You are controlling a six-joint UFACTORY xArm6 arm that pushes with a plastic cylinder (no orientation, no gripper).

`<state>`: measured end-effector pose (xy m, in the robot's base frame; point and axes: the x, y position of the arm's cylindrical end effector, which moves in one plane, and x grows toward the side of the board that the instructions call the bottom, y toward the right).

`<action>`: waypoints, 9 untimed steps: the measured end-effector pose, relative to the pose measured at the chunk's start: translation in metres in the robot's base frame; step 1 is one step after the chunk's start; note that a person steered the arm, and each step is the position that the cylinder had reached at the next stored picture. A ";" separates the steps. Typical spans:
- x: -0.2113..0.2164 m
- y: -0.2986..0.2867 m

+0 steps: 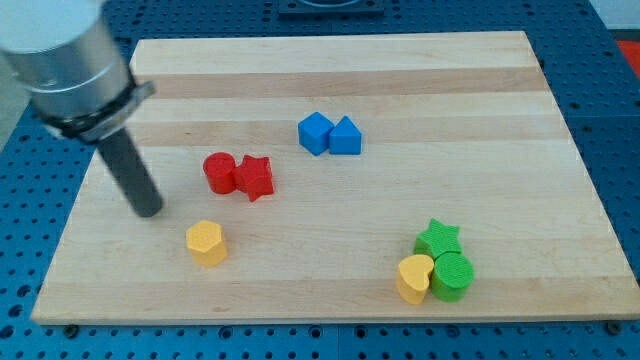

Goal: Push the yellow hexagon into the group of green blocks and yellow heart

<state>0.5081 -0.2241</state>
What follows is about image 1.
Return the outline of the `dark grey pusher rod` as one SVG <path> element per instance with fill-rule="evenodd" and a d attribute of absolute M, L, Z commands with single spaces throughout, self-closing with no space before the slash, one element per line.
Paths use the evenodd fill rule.
<path fill-rule="evenodd" d="M 136 215 L 149 218 L 163 207 L 163 199 L 125 128 L 97 145 L 98 152 Z"/>

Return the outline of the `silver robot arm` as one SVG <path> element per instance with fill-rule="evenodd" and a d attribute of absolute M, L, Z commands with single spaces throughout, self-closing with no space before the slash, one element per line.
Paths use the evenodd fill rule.
<path fill-rule="evenodd" d="M 101 2 L 2 2 L 1 55 L 49 130 L 97 147 L 138 216 L 162 209 L 163 199 L 125 127 L 155 87 L 137 82 Z"/>

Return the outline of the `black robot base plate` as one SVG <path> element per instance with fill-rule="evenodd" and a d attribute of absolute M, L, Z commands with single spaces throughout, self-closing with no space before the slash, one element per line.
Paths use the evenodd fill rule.
<path fill-rule="evenodd" d="M 380 15 L 385 0 L 278 0 L 280 16 Z"/>

